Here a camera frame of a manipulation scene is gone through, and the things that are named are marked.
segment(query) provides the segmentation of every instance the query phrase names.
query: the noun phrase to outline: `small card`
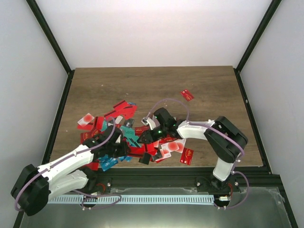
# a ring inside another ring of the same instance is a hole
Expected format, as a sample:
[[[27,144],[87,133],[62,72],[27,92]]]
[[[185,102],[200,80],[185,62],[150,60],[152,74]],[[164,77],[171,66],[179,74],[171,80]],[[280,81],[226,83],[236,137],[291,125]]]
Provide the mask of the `small card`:
[[[125,158],[125,161],[130,162],[130,161],[132,160],[132,158],[133,158],[133,157],[127,156],[127,157]]]
[[[116,105],[114,105],[113,108],[116,111],[119,111],[119,110],[125,108],[126,106],[129,106],[129,104],[125,100],[123,100],[123,101],[117,103]]]
[[[178,140],[175,140],[175,142],[179,146],[179,148],[175,151],[178,153],[182,153],[184,150],[184,147],[185,147],[186,139],[178,139]]]
[[[82,117],[77,123],[78,123],[80,126],[84,127],[84,126],[86,126],[88,123],[90,123],[92,120],[94,120],[94,117],[93,117],[90,113],[88,113],[88,114],[86,114],[84,117]]]
[[[144,131],[149,130],[149,126],[135,127],[135,135],[140,136]]]
[[[194,150],[188,149],[188,148],[184,148],[181,157],[180,157],[180,162],[190,165],[191,164],[191,160],[193,157],[193,152]]]
[[[128,128],[132,128],[133,124],[134,124],[134,119],[128,119],[124,121],[124,126],[128,127]]]
[[[184,89],[180,93],[187,101],[190,101],[194,98],[194,96],[189,92],[189,90]]]

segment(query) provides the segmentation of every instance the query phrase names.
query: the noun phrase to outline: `cable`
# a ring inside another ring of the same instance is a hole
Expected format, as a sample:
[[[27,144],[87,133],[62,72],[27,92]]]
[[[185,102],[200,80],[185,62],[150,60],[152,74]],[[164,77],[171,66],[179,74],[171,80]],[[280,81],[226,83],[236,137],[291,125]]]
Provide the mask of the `cable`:
[[[188,121],[188,119],[189,119],[189,114],[190,114],[189,108],[188,108],[183,102],[181,102],[181,101],[179,101],[179,100],[176,100],[176,99],[173,99],[173,98],[165,98],[165,99],[162,99],[162,100],[160,100],[159,102],[157,102],[157,103],[153,106],[153,108],[149,111],[149,113],[147,114],[146,118],[149,117],[149,115],[152,113],[152,111],[154,110],[154,108],[155,108],[160,102],[163,102],[163,101],[166,101],[166,100],[175,101],[175,102],[180,103],[182,106],[184,106],[185,109],[187,110],[187,117],[186,117],[186,120]]]
[[[112,129],[110,135],[107,137],[106,140],[104,140],[104,141],[101,142],[100,144],[98,144],[98,145],[96,145],[96,146],[93,146],[93,147],[91,147],[91,148],[87,148],[87,149],[84,149],[84,150],[82,150],[82,151],[78,151],[78,152],[76,153],[76,155],[71,154],[71,155],[69,155],[69,156],[67,156],[67,157],[65,157],[65,158],[63,158],[63,159],[61,159],[61,160],[55,162],[54,164],[50,165],[50,169],[54,168],[55,166],[59,165],[60,163],[64,162],[65,160],[67,160],[67,159],[69,159],[69,158],[71,158],[71,157],[77,156],[78,154],[81,154],[81,153],[84,153],[84,152],[87,152],[87,151],[94,150],[94,149],[96,149],[96,148],[98,148],[98,147],[104,145],[107,141],[110,140],[110,138],[111,138],[112,135],[114,134],[114,130],[115,130],[115,121],[113,121],[113,122],[114,122],[114,124],[113,124],[113,129]],[[23,211],[22,208],[18,208],[18,202],[19,202],[19,199],[20,199],[22,193],[25,191],[25,189],[26,189],[34,180],[36,180],[38,177],[40,177],[43,173],[45,173],[45,172],[47,172],[47,171],[49,171],[49,170],[48,170],[48,169],[45,169],[45,170],[39,172],[38,174],[36,174],[32,179],[30,179],[30,180],[21,188],[20,192],[18,193],[18,195],[17,195],[17,197],[16,197],[16,199],[15,199],[15,203],[14,203],[14,207],[15,207],[15,210],[16,210],[16,211]]]
[[[192,126],[206,127],[206,128],[208,128],[208,129],[214,131],[214,132],[217,133],[218,135],[222,136],[224,139],[226,139],[226,140],[228,140],[229,142],[231,142],[233,145],[235,145],[235,146],[240,150],[241,155],[239,156],[239,158],[241,158],[241,157],[243,157],[243,156],[245,155],[245,152],[244,152],[243,148],[242,148],[239,144],[237,144],[236,141],[230,139],[227,135],[223,134],[223,133],[220,132],[219,130],[217,130],[217,129],[215,129],[215,128],[213,128],[213,127],[207,125],[207,124],[204,124],[204,123],[201,123],[201,124],[200,124],[200,123],[193,123],[193,122],[191,122],[191,121],[188,121],[188,123],[189,123],[190,125],[192,125]]]
[[[231,207],[227,207],[227,208],[223,207],[223,209],[233,209],[233,208],[236,208],[236,207],[240,206],[241,204],[243,204],[243,203],[245,202],[245,200],[247,200],[247,197],[248,197],[248,195],[249,195],[249,182],[248,182],[247,177],[246,177],[242,172],[239,172],[239,171],[232,171],[231,174],[232,174],[232,175],[234,175],[234,174],[240,174],[240,175],[245,179],[246,185],[247,185],[247,188],[246,188],[246,195],[245,195],[245,197],[244,197],[238,204],[233,205],[233,206],[231,206]],[[221,207],[219,207],[218,205],[216,205],[216,203],[214,203],[214,206],[217,207],[218,209],[221,208]]]
[[[114,203],[111,203],[111,204],[109,204],[109,205],[106,205],[106,206],[103,206],[103,207],[98,207],[98,208],[91,208],[91,209],[104,209],[104,208],[108,208],[108,207],[111,207],[111,206],[114,206],[116,203],[118,203],[118,202],[120,202],[121,200],[122,200],[122,196],[121,195],[119,195],[119,194],[111,194],[111,195],[90,195],[90,194],[86,194],[86,193],[84,193],[84,192],[81,192],[81,191],[78,191],[78,190],[73,190],[74,192],[77,192],[77,193],[79,193],[79,194],[82,194],[82,195],[84,195],[84,196],[87,196],[87,197],[89,197],[89,198],[85,198],[85,199],[83,199],[82,200],[82,202],[81,202],[81,206],[82,206],[82,208],[83,208],[83,210],[85,209],[85,207],[84,207],[84,202],[86,202],[87,200],[89,200],[89,199],[91,199],[91,198],[101,198],[101,197],[112,197],[112,196],[118,196],[119,197],[119,199],[118,200],[116,200]]]
[[[237,144],[237,142],[235,142],[234,140],[230,139],[227,135],[223,134],[222,132],[218,131],[217,129],[215,129],[215,128],[209,126],[209,125],[206,125],[206,124],[203,124],[203,123],[201,123],[201,124],[200,124],[200,123],[193,123],[193,122],[189,121],[189,114],[190,114],[189,108],[188,108],[183,102],[181,102],[181,101],[179,101],[179,100],[176,100],[176,99],[173,99],[173,98],[165,98],[165,99],[160,100],[160,101],[157,102],[157,103],[153,106],[153,108],[148,112],[148,115],[146,116],[146,118],[148,118],[148,116],[151,114],[151,112],[153,111],[153,109],[154,109],[160,102],[165,101],[165,100],[176,101],[176,102],[180,103],[181,105],[183,105],[183,106],[185,107],[185,109],[186,109],[186,111],[187,111],[187,117],[186,117],[187,123],[189,123],[190,125],[193,125],[193,126],[206,127],[206,128],[208,128],[208,129],[214,131],[215,133],[217,133],[217,134],[219,134],[220,136],[222,136],[224,139],[226,139],[226,140],[228,140],[229,142],[231,142],[232,144],[234,144],[234,145],[240,150],[241,155],[239,156],[239,158],[241,158],[241,157],[243,157],[243,156],[245,155],[245,152],[244,152],[243,148],[242,148],[239,144]]]

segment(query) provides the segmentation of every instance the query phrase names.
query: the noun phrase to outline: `red card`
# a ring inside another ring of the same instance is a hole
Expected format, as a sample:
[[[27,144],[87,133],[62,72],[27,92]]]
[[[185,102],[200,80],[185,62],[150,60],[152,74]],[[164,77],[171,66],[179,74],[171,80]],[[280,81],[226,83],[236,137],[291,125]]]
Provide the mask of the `red card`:
[[[120,110],[112,110],[108,112],[107,114],[104,115],[106,120],[109,120],[110,117],[116,118],[119,115],[123,116],[126,120],[132,118],[134,116],[134,113],[137,109],[137,106],[135,105],[129,105],[124,107],[123,109]]]
[[[184,164],[187,164],[187,165],[190,165],[192,157],[193,157],[193,152],[194,152],[194,150],[191,150],[191,149],[188,149],[188,148],[184,147],[184,150],[183,150],[183,152],[181,154],[181,157],[180,157],[180,162],[184,163]]]
[[[149,130],[149,126],[141,126],[141,127],[135,127],[135,135],[140,136],[144,131]]]
[[[121,109],[123,109],[123,108],[125,108],[127,106],[129,106],[129,104],[125,100],[123,100],[123,101],[117,103],[116,105],[114,105],[113,108],[116,111],[119,111],[119,110],[121,110]]]
[[[166,138],[160,139],[160,144],[173,142],[175,140],[177,140],[177,138],[172,138],[172,137],[170,137],[170,136],[167,135]]]
[[[180,93],[187,101],[190,101],[194,98],[194,96],[189,92],[188,89],[184,89]]]
[[[101,131],[98,130],[98,129],[96,129],[96,128],[94,128],[93,130],[90,131],[90,133],[91,133],[91,137],[93,137],[93,136],[96,135],[96,134],[100,134]]]
[[[106,120],[110,120],[111,117],[116,118],[116,117],[118,117],[119,115],[120,115],[119,112],[117,112],[117,111],[115,111],[115,110],[112,110],[112,111],[106,113],[106,114],[104,115],[104,117],[105,117]]]
[[[86,126],[78,125],[78,126],[77,126],[77,129],[79,129],[79,130],[86,130],[86,131],[91,131],[91,130],[93,130],[94,128],[96,128],[96,129],[102,129],[102,127],[103,127],[103,122],[104,122],[104,118],[103,118],[102,116],[97,116],[97,117],[94,119],[94,122],[93,122],[93,123],[89,123],[89,124],[87,124]]]
[[[103,127],[103,122],[104,122],[104,117],[103,116],[98,116],[95,118],[95,121],[94,121],[94,128],[98,129],[98,130],[101,130],[102,127]]]
[[[127,155],[130,157],[136,157],[136,158],[142,158],[144,154],[144,149],[143,147],[133,147],[130,146],[131,152],[128,153]]]
[[[154,156],[157,151],[154,149],[154,144],[151,143],[151,144],[144,144],[144,151],[152,156]]]
[[[79,124],[77,125],[77,129],[79,130],[86,130],[86,131],[90,131],[93,128],[93,123],[88,123],[86,126],[80,126]]]
[[[88,113],[88,114],[86,114],[84,117],[82,117],[77,123],[78,123],[80,126],[84,127],[84,126],[86,126],[89,122],[91,122],[92,120],[94,120],[94,117],[93,117],[90,113]]]
[[[159,140],[153,143],[154,148],[158,148],[159,145],[160,145],[160,141]]]
[[[162,154],[162,158],[159,158],[159,159],[155,160],[156,163],[159,163],[159,162],[171,157],[171,153],[167,150],[160,149],[160,152]]]

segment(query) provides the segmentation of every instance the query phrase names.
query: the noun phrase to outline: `card pile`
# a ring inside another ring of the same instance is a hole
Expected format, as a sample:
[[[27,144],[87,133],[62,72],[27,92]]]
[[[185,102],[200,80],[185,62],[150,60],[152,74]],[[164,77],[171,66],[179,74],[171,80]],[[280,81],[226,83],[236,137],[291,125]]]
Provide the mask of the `card pile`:
[[[188,90],[182,91],[181,94],[187,101],[194,98]],[[115,126],[122,131],[124,136],[123,139],[126,140],[131,149],[128,156],[109,158],[106,155],[86,166],[90,167],[92,170],[102,168],[103,171],[106,171],[120,162],[129,162],[132,157],[140,158],[140,160],[142,160],[141,162],[146,162],[146,164],[149,162],[159,163],[171,157],[171,152],[180,153],[180,162],[190,165],[193,150],[185,148],[186,139],[172,138],[168,135],[166,138],[151,144],[140,144],[137,142],[139,136],[144,131],[149,130],[149,126],[132,128],[134,124],[134,119],[132,119],[132,117],[134,116],[136,109],[137,105],[135,103],[123,100],[114,105],[113,110],[106,113],[104,116],[93,117],[88,113],[77,122],[77,129],[86,131],[80,134],[80,143],[83,143],[86,139],[92,138],[96,134],[103,133],[108,126],[113,125],[112,118],[114,118]]]

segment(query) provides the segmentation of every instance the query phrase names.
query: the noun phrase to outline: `red packet with white label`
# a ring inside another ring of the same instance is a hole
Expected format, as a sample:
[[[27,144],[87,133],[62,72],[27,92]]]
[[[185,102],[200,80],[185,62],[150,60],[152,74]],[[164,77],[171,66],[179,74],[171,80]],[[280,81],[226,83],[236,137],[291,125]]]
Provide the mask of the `red packet with white label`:
[[[190,165],[191,164],[191,160],[193,157],[193,152],[194,150],[188,149],[188,148],[184,148],[181,157],[180,157],[180,162]]]
[[[162,160],[171,157],[171,153],[168,150],[162,150],[162,149],[160,149],[160,152],[162,154],[162,158],[159,158],[159,159],[155,160],[156,163],[159,163]]]
[[[184,89],[180,93],[187,101],[190,101],[194,98],[194,96],[189,92],[188,89]]]
[[[179,146],[179,148],[175,151],[178,153],[182,153],[184,150],[184,147],[185,147],[186,139],[178,139],[178,140],[175,140],[175,142]]]
[[[94,120],[94,117],[93,117],[90,113],[88,113],[88,114],[86,114],[84,117],[82,117],[77,123],[78,123],[80,126],[84,127],[84,126],[86,126],[88,123],[90,123],[92,120]]]
[[[169,152],[172,152],[172,151],[178,150],[179,146],[175,141],[173,141],[173,142],[167,142],[165,144],[162,144],[161,148],[163,150],[167,150]]]

